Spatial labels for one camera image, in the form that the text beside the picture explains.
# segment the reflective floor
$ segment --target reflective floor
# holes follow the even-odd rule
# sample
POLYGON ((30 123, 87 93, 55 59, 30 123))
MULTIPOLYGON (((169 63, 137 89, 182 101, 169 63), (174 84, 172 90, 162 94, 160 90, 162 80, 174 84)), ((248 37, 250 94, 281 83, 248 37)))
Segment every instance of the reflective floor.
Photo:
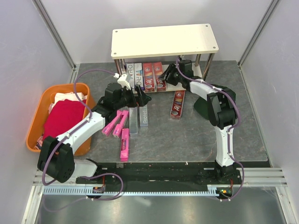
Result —
MULTIPOLYGON (((59 209, 82 196, 43 196, 59 209)), ((36 224, 284 224, 275 188, 244 188, 231 202, 195 196, 123 196, 79 201, 59 212, 40 206, 36 224)))

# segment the pink package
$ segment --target pink package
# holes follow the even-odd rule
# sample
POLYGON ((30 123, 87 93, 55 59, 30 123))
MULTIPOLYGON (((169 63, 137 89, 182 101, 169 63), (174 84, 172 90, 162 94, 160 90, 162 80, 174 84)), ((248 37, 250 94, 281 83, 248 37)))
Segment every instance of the pink package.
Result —
POLYGON ((122 116, 121 121, 119 124, 116 125, 114 132, 113 132, 113 136, 116 138, 119 138, 121 136, 121 131, 126 124, 126 121, 129 116, 129 111, 122 111, 121 116, 122 116))
POLYGON ((116 117, 106 126, 103 128, 102 133, 106 136, 109 136, 112 132, 112 129, 115 127, 115 123, 121 118, 121 111, 116 112, 116 117))
POLYGON ((124 128, 121 132, 121 162, 127 162, 129 158, 129 129, 124 128))

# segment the red box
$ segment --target red box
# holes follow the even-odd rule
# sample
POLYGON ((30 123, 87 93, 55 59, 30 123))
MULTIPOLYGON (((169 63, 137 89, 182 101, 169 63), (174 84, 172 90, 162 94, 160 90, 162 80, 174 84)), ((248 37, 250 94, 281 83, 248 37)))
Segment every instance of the red box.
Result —
POLYGON ((172 108, 170 111, 170 117, 173 119, 180 119, 182 116, 183 103, 184 103, 185 91, 176 91, 174 93, 174 99, 172 108))
POLYGON ((153 75, 152 63, 143 63, 144 88, 145 92, 155 91, 155 80, 153 75))
POLYGON ((156 79, 157 92, 166 91, 166 82, 159 79, 159 76, 163 74, 163 68, 161 62, 153 63, 154 74, 156 79))

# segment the gray tabletop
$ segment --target gray tabletop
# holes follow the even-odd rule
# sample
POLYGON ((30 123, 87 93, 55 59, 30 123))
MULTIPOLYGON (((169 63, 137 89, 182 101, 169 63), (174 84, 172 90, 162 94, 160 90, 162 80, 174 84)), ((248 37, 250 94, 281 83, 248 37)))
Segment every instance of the gray tabletop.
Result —
MULTIPOLYGON (((79 74, 90 69, 106 69, 116 72, 114 63, 81 64, 79 74)), ((81 77, 97 102, 104 95, 110 82, 116 80, 103 72, 90 72, 81 77)), ((212 62, 207 82, 227 86, 236 92, 236 104, 242 117, 242 125, 234 130, 234 155, 240 161, 266 161, 267 156, 249 99, 236 61, 212 62)), ((130 138, 129 161, 214 161, 217 153, 214 127, 194 109, 198 96, 186 92, 180 120, 170 119, 174 92, 149 93, 149 128, 140 130, 130 138)), ((77 159, 90 158, 97 162, 120 161, 120 139, 97 132, 92 137, 91 149, 77 159)))

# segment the gray floor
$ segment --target gray floor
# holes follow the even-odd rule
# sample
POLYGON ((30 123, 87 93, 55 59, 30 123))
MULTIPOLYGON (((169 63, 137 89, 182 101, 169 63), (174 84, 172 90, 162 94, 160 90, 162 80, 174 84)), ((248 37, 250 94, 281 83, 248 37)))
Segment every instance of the gray floor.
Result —
MULTIPOLYGON (((57 210, 82 196, 43 196, 57 210)), ((243 188, 231 202, 198 196, 123 196, 83 200, 59 212, 42 206, 36 224, 285 224, 275 188, 243 188)))
MULTIPOLYGON (((89 63, 80 65, 79 74, 98 68, 116 71, 114 63, 89 63)), ((94 100, 98 101, 108 83, 116 80, 107 73, 91 72, 79 81, 88 84, 94 100)), ((236 61, 214 61, 206 81, 236 92, 242 125, 234 130, 235 158, 266 161, 265 148, 236 61)), ((170 110, 174 92, 149 95, 152 97, 148 104, 149 128, 140 131, 137 138, 130 139, 129 161, 214 161, 217 153, 214 128, 193 109, 198 96, 187 92, 181 119, 172 120, 170 110)), ((98 132, 93 135, 90 152, 77 159, 120 161, 120 146, 119 139, 98 132)))

